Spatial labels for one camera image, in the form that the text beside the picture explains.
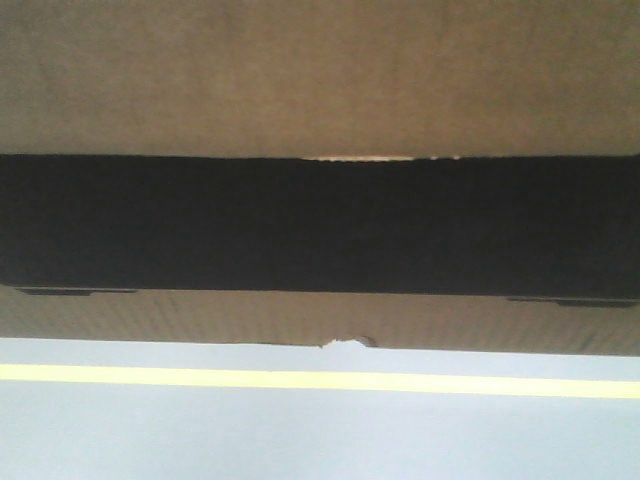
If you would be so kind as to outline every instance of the corrugated cardboard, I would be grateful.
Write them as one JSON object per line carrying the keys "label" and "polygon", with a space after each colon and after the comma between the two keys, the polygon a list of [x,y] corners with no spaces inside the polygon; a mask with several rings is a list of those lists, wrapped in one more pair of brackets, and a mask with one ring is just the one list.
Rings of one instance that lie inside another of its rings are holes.
{"label": "corrugated cardboard", "polygon": [[1,0],[0,150],[631,154],[640,7]]}
{"label": "corrugated cardboard", "polygon": [[[0,151],[631,154],[636,1],[0,0]],[[640,354],[640,311],[502,298],[0,288],[0,335]]]}

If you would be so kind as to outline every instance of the yellow line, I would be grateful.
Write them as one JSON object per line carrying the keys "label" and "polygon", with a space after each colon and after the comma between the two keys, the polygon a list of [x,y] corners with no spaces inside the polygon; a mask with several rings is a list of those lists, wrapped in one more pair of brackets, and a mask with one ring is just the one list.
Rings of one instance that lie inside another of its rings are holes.
{"label": "yellow line", "polygon": [[0,364],[0,380],[640,399],[640,382],[407,373]]}

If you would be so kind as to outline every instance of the yellow stripe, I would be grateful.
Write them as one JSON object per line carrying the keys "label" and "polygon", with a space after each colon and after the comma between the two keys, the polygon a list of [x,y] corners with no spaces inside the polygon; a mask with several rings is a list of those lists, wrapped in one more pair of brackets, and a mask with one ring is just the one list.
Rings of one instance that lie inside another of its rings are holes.
{"label": "yellow stripe", "polygon": [[0,380],[640,399],[640,382],[406,373],[0,364]]}

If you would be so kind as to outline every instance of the gray surface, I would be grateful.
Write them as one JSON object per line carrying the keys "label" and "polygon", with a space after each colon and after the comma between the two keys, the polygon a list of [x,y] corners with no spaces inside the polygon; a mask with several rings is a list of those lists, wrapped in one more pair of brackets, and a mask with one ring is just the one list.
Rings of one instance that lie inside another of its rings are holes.
{"label": "gray surface", "polygon": [[[640,359],[0,339],[0,363],[639,380]],[[635,479],[640,402],[0,382],[0,478]]]}

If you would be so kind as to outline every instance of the cardboard surface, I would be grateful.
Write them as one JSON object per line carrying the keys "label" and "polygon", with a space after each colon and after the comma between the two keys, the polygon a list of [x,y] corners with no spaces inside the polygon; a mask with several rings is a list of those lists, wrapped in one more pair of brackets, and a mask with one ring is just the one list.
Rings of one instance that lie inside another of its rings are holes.
{"label": "cardboard surface", "polygon": [[0,151],[640,150],[637,1],[1,0]]}
{"label": "cardboard surface", "polygon": [[640,355],[640,306],[497,297],[146,290],[34,297],[0,287],[0,336]]}

